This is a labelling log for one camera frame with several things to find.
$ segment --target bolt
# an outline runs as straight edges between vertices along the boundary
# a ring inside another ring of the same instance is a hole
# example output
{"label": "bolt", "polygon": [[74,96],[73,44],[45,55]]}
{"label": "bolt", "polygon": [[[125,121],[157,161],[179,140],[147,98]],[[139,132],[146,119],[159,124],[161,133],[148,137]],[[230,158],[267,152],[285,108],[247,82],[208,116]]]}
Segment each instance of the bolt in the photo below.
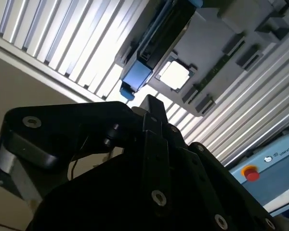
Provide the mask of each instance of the bolt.
{"label": "bolt", "polygon": [[161,207],[166,205],[167,199],[166,199],[165,195],[160,190],[152,191],[151,196],[152,196],[153,201],[157,205],[159,205]]}
{"label": "bolt", "polygon": [[271,162],[272,160],[273,160],[273,158],[272,158],[271,156],[267,156],[267,157],[264,159],[264,161],[267,162],[267,163]]}
{"label": "bolt", "polygon": [[23,118],[23,123],[28,128],[39,128],[42,125],[40,119],[34,116],[26,116]]}
{"label": "bolt", "polygon": [[268,218],[266,218],[265,221],[273,230],[275,230],[275,225]]}
{"label": "bolt", "polygon": [[173,132],[178,132],[178,129],[177,129],[175,126],[172,126],[172,127],[171,127],[171,130],[172,130]]}
{"label": "bolt", "polygon": [[106,138],[104,140],[104,144],[109,147],[110,146],[110,139]]}
{"label": "bolt", "polygon": [[219,227],[221,227],[222,230],[227,230],[228,229],[228,224],[225,218],[223,218],[221,215],[216,214],[215,215],[215,221],[218,224]]}
{"label": "bolt", "polygon": [[204,151],[204,148],[201,146],[201,145],[197,145],[197,148],[199,151],[203,152]]}
{"label": "bolt", "polygon": [[119,128],[119,124],[114,125],[114,130],[117,130]]}

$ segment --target red emergency stop button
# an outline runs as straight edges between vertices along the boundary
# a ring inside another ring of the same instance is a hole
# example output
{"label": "red emergency stop button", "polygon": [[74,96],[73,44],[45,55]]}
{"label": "red emergency stop button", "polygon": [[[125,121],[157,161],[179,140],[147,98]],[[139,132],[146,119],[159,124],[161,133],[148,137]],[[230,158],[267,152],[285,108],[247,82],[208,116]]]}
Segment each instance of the red emergency stop button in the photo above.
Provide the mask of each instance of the red emergency stop button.
{"label": "red emergency stop button", "polygon": [[256,181],[260,177],[255,167],[246,169],[244,171],[244,176],[248,181]]}

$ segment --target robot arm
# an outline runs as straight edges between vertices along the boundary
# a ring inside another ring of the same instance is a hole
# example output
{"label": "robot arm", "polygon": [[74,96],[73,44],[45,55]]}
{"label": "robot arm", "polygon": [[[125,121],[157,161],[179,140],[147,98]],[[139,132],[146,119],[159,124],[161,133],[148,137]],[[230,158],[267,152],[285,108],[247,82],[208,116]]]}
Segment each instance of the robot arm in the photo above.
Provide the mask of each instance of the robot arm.
{"label": "robot arm", "polygon": [[[16,108],[0,134],[0,186],[41,202],[28,230],[279,230],[200,143],[187,146],[163,103]],[[123,147],[68,181],[71,160]]]}

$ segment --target white square light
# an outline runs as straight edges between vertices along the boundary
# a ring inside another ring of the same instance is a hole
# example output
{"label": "white square light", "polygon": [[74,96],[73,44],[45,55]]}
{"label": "white square light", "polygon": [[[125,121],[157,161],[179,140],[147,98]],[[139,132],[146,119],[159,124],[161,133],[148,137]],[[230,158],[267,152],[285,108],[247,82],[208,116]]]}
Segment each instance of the white square light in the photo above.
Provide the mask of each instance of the white square light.
{"label": "white square light", "polygon": [[176,61],[167,62],[159,72],[160,80],[172,89],[180,89],[189,78],[189,71]]}

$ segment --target wire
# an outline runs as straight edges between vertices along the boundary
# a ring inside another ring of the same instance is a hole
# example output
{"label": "wire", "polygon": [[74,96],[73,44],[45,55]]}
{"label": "wire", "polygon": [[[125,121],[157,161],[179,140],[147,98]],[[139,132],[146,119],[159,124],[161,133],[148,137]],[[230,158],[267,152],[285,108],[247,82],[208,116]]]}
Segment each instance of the wire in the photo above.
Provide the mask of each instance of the wire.
{"label": "wire", "polygon": [[72,167],[72,170],[71,170],[71,180],[74,179],[74,170],[75,170],[75,167],[78,163],[78,160],[76,160],[73,164],[73,167]]}
{"label": "wire", "polygon": [[12,228],[12,227],[9,227],[9,226],[6,226],[6,225],[2,225],[2,224],[0,224],[0,227],[6,228],[6,229],[9,229],[9,230],[13,230],[13,231],[21,231],[21,230],[18,230],[18,229],[15,229],[15,228]]}

